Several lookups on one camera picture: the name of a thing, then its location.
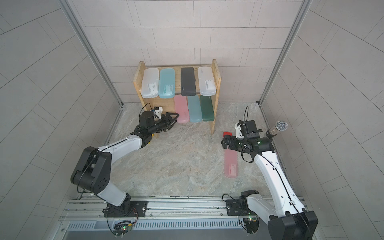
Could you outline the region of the dark green pencil case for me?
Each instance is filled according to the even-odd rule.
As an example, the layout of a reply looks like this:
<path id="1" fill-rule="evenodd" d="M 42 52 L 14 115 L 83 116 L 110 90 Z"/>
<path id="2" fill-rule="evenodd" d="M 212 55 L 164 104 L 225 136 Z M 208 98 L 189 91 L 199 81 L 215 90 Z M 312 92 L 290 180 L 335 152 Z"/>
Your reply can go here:
<path id="1" fill-rule="evenodd" d="M 200 96 L 202 119 L 204 122 L 215 120 L 214 108 L 211 96 Z"/>

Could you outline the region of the pink pencil case plain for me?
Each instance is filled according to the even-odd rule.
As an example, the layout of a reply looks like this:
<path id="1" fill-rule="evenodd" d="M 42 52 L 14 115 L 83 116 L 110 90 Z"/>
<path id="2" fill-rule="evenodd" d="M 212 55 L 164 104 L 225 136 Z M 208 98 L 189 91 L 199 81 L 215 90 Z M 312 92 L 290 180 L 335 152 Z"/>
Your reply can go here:
<path id="1" fill-rule="evenodd" d="M 190 121 L 190 115 L 189 115 L 189 109 L 188 109 L 188 102 L 187 97 L 184 97 L 182 95 L 176 95 L 174 97 L 175 102 L 175 112 L 179 114 L 177 117 L 177 121 L 180 124 L 185 124 Z"/>

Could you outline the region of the light blue pencil case bottom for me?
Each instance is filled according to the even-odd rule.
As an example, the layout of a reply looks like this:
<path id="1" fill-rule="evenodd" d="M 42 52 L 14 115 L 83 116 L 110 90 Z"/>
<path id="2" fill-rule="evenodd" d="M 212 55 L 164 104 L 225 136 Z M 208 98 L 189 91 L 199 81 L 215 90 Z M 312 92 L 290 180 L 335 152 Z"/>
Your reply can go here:
<path id="1" fill-rule="evenodd" d="M 203 120 L 200 99 L 198 95 L 187 96 L 188 109 L 191 123 L 199 123 Z"/>

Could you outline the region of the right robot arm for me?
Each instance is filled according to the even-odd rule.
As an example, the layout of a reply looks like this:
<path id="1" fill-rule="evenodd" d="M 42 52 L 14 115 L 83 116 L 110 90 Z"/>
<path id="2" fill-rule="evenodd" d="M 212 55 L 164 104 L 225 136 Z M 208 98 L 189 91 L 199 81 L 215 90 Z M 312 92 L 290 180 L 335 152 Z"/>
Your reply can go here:
<path id="1" fill-rule="evenodd" d="M 280 164 L 273 137 L 285 131 L 285 121 L 276 122 L 261 137 L 255 121 L 239 121 L 235 125 L 234 136 L 224 135 L 222 146 L 251 156 L 261 170 L 271 192 L 273 204 L 267 202 L 257 191 L 244 191 L 241 194 L 241 209 L 245 214 L 256 214 L 268 226 L 273 240 L 311 240 L 318 225 L 314 211 L 307 211 L 299 200 Z"/>

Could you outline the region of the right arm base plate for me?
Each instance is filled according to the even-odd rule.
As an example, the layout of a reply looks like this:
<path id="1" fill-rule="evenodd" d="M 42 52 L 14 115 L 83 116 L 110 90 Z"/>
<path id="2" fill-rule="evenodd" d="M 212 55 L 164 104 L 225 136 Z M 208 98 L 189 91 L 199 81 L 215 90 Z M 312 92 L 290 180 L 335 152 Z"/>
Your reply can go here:
<path id="1" fill-rule="evenodd" d="M 225 203 L 228 216 L 258 216 L 256 213 L 243 207 L 239 200 L 227 199 L 225 200 Z"/>

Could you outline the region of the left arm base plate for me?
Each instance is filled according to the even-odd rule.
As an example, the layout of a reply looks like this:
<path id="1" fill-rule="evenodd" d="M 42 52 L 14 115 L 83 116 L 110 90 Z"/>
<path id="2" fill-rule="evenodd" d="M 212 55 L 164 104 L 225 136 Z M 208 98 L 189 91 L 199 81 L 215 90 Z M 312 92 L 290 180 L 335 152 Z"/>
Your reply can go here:
<path id="1" fill-rule="evenodd" d="M 148 207 L 148 201 L 126 201 L 117 207 L 107 204 L 103 209 L 105 218 L 128 218 L 128 217 L 144 217 Z"/>

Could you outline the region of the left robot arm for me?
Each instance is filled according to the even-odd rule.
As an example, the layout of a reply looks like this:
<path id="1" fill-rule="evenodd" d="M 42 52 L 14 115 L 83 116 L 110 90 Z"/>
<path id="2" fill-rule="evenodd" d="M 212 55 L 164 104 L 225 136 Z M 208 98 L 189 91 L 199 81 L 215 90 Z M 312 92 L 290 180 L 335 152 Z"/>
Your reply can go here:
<path id="1" fill-rule="evenodd" d="M 169 131 L 179 116 L 169 112 L 161 117 L 153 111 L 141 113 L 139 124 L 126 138 L 99 148 L 85 148 L 71 175 L 71 183 L 106 201 L 113 217 L 127 216 L 132 211 L 131 196 L 111 182 L 112 164 L 147 146 L 153 134 Z"/>

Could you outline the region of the pink pencil case with label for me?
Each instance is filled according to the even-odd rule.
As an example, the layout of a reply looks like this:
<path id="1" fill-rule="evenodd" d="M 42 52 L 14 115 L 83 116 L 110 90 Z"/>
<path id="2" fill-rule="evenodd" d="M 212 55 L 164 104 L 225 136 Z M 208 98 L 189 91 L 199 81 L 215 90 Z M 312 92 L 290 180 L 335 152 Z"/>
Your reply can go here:
<path id="1" fill-rule="evenodd" d="M 224 154 L 225 176 L 236 178 L 238 176 L 238 154 L 236 151 L 226 149 Z"/>

